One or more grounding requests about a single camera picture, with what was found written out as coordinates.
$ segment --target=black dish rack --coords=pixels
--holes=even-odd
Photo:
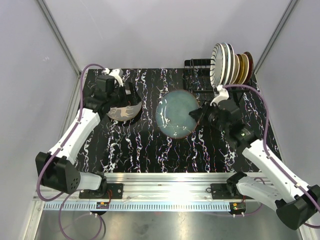
[[[202,106],[205,102],[211,102],[215,97],[215,92],[210,83],[210,58],[190,59],[184,61],[183,69],[183,89],[192,93]],[[239,106],[240,101],[247,89],[233,87],[228,90],[232,92],[231,97]]]

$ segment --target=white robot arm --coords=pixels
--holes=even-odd
[[[268,206],[277,213],[286,226],[296,230],[317,212],[315,205],[302,190],[318,202],[320,187],[309,186],[300,179],[268,146],[266,149],[269,154],[266,154],[263,140],[242,122],[240,109],[232,99],[229,99],[228,91],[222,85],[217,86],[215,90],[217,95],[210,104],[205,103],[189,115],[198,123],[206,121],[207,124],[223,131],[226,141],[237,150],[238,154],[253,162],[274,185],[274,187],[264,185],[245,173],[238,172],[227,180],[227,190],[232,196],[239,194],[248,196]]]
[[[91,131],[108,115],[112,109],[112,117],[119,117],[118,108],[127,108],[129,117],[134,118],[141,109],[141,98],[133,84],[128,83],[129,90],[125,89],[122,81],[121,69],[109,69],[103,71],[103,75],[97,77],[96,90],[93,95],[86,97],[83,109],[79,109],[73,123],[62,138],[49,150],[48,153],[39,152],[35,158],[38,175],[44,172],[41,185],[72,194],[77,190],[93,190],[106,193],[106,179],[101,172],[79,172],[74,167],[78,152]],[[47,161],[56,153],[53,161],[44,169]]]

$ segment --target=black marbled surface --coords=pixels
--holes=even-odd
[[[89,70],[84,95],[95,87],[100,70]],[[132,81],[142,98],[139,117],[117,122],[105,117],[88,136],[76,160],[82,172],[108,173],[205,173],[257,172],[258,168],[238,155],[221,132],[204,126],[185,139],[171,139],[156,124],[158,102],[168,92],[183,88],[183,69],[124,69],[123,81]],[[241,101],[243,121],[262,137],[266,112],[254,93],[245,93]],[[271,128],[267,143],[278,156]]]

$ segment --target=wire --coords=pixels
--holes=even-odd
[[[241,204],[244,202],[244,203],[246,203],[245,202],[246,201],[246,196],[243,196],[243,199],[242,199],[242,201],[240,202]]]
[[[99,206],[99,209],[109,209],[109,205],[110,205],[110,203],[111,203],[111,198],[112,198],[112,191],[111,191],[111,189],[109,189],[109,190],[107,191],[107,193],[108,193],[108,196],[109,196],[109,202],[107,203],[107,206],[106,206],[106,207],[104,207],[104,206]]]
[[[59,223],[60,231],[61,231],[61,233],[63,234],[63,236],[64,236],[66,239],[68,239],[68,240],[74,240],[74,239],[71,238],[71,237],[69,237],[69,236],[65,233],[64,228],[62,227],[62,224],[61,224],[61,212],[62,212],[62,208],[63,208],[64,205],[65,205],[65,202],[68,200],[68,198],[69,198],[72,194],[69,194],[69,195],[66,196],[66,198],[63,200],[63,202],[62,202],[62,204],[61,204],[61,206],[60,206],[60,208],[59,208],[59,213],[58,213],[58,223]],[[99,234],[100,234],[100,232],[101,232],[101,229],[102,229],[103,221],[104,221],[104,220],[102,219],[102,217],[99,216],[98,214],[95,214],[95,216],[98,217],[99,220],[100,220],[100,227],[99,227],[99,230],[98,230],[98,232],[96,233],[96,235],[94,235],[94,237],[91,238],[90,240],[95,240],[95,239],[99,236]]]
[[[269,159],[272,161],[272,163],[274,165],[277,166],[277,168],[297,187],[299,188],[312,202],[312,204],[315,206],[315,208],[318,210],[318,212],[320,213],[320,206],[319,204],[314,200],[314,198],[302,187],[300,186],[300,184],[293,178],[290,176],[289,173],[286,172],[286,170],[284,170],[281,165],[272,157],[270,156],[270,152],[268,151],[268,147],[267,147],[267,135],[268,135],[268,128],[269,128],[269,108],[267,105],[267,102],[265,100],[265,98],[260,94],[260,92],[258,92],[258,90],[256,90],[255,88],[253,88],[252,86],[248,86],[248,85],[242,85],[242,84],[230,84],[230,85],[225,85],[224,88],[232,88],[232,87],[238,87],[238,88],[246,88],[246,89],[250,89],[251,91],[255,92],[262,100],[263,104],[264,104],[264,108],[266,111],[266,120],[265,120],[265,126],[264,126],[264,133],[263,133],[263,148],[264,148],[264,152],[265,154],[269,157]],[[307,227],[313,228],[313,229],[320,229],[320,225],[316,226],[316,225],[311,225],[308,223],[304,223],[304,225],[306,225]]]
[[[40,174],[39,174],[39,177],[38,177],[38,180],[36,182],[36,193],[38,194],[38,197],[42,200],[42,201],[45,201],[45,202],[50,202],[50,201],[53,201],[55,199],[57,199],[58,197],[60,197],[63,192],[60,192],[58,193],[58,195],[52,197],[52,198],[45,198],[44,196],[42,196],[41,194],[41,191],[40,191],[40,185],[41,185],[41,180],[48,168],[48,166],[51,164],[51,162],[55,159],[55,157],[57,156],[57,154],[60,152],[61,149],[63,149],[63,147],[65,146],[66,142],[69,140],[69,138],[71,137],[71,135],[74,133],[74,131],[76,130],[77,126],[79,125],[79,122],[81,120],[81,117],[82,117],[82,112],[83,112],[83,109],[84,109],[84,93],[83,93],[83,90],[82,90],[82,86],[83,86],[83,81],[84,81],[84,76],[85,76],[85,72],[86,70],[89,68],[89,67],[92,67],[92,66],[96,66],[96,67],[99,67],[101,69],[105,69],[103,66],[99,65],[99,64],[95,64],[95,63],[91,63],[91,64],[88,64],[87,66],[84,67],[82,73],[81,73],[81,76],[80,76],[80,87],[79,87],[79,91],[80,91],[80,108],[79,108],[79,117],[77,119],[77,122],[74,124],[73,128],[71,129],[71,131],[69,132],[69,134],[66,136],[66,138],[63,140],[63,142],[61,143],[60,145],[60,148],[58,148],[52,155],[51,157],[49,158],[49,160],[46,162],[46,164],[43,166]]]

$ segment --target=white wall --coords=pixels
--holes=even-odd
[[[0,1],[0,33],[0,239],[17,240],[76,74],[35,0]]]
[[[319,9],[318,0],[298,3],[257,73],[282,158],[310,185],[320,185]]]
[[[289,0],[45,0],[80,68],[178,68],[217,42],[257,62]]]

